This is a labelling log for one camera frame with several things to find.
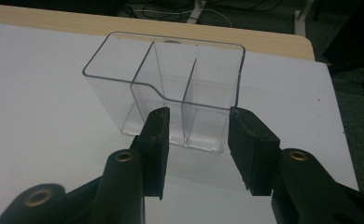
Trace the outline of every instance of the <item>white table surface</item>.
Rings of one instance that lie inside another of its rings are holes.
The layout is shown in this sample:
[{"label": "white table surface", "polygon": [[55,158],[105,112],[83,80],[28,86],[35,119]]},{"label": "white table surface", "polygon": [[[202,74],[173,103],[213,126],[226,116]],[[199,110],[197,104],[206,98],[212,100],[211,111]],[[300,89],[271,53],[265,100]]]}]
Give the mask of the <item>white table surface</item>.
[{"label": "white table surface", "polygon": [[[104,36],[0,24],[0,214],[24,190],[66,191],[101,175],[128,148],[82,76]],[[339,183],[357,189],[327,67],[248,52],[239,106],[261,118],[281,148],[314,154]],[[252,197],[230,152],[170,148],[164,199],[146,199],[147,223],[275,223],[270,197]]]}]

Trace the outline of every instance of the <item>table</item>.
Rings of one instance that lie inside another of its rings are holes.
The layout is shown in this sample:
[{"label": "table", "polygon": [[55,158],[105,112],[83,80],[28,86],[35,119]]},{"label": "table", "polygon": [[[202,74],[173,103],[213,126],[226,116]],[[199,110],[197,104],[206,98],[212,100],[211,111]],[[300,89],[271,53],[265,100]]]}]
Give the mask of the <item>table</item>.
[{"label": "table", "polygon": [[[0,214],[33,185],[70,191],[87,183],[131,143],[81,75],[116,30],[244,45],[239,106],[256,113],[281,148],[311,152],[336,181],[357,189],[328,68],[314,62],[307,39],[0,6]],[[147,223],[275,222],[270,198],[249,195],[227,149],[170,148],[163,201],[146,199],[146,212]]]}]

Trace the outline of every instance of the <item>container compartment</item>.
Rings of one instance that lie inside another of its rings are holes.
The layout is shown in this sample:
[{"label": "container compartment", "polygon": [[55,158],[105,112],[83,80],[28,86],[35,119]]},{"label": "container compartment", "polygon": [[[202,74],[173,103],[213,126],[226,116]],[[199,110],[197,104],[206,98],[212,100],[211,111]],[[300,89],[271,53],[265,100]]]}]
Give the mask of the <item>container compartment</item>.
[{"label": "container compartment", "polygon": [[83,74],[121,133],[140,134],[150,111],[168,106],[171,144],[221,153],[244,56],[239,45],[112,33]]}]

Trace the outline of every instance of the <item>brass insert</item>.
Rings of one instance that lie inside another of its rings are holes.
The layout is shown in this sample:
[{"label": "brass insert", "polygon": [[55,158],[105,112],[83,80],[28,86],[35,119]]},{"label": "brass insert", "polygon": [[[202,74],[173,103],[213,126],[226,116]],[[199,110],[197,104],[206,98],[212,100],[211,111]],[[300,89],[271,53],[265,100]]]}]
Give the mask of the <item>brass insert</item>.
[{"label": "brass insert", "polygon": [[116,156],[116,161],[130,161],[133,158],[133,154],[130,152],[123,152]]},{"label": "brass insert", "polygon": [[35,207],[47,202],[52,196],[51,189],[39,189],[26,197],[24,203],[28,207]]},{"label": "brass insert", "polygon": [[308,160],[308,156],[305,153],[300,152],[300,151],[291,151],[291,152],[289,152],[289,156],[297,161],[307,161]]}]

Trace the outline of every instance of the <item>clear plastic container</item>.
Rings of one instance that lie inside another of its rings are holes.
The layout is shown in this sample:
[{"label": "clear plastic container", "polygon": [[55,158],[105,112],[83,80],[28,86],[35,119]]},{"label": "clear plastic container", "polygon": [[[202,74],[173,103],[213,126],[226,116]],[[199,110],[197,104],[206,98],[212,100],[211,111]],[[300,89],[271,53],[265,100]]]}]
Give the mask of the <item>clear plastic container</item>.
[{"label": "clear plastic container", "polygon": [[221,153],[238,104],[245,49],[228,43],[115,32],[83,70],[123,134],[170,107],[170,143]]}]

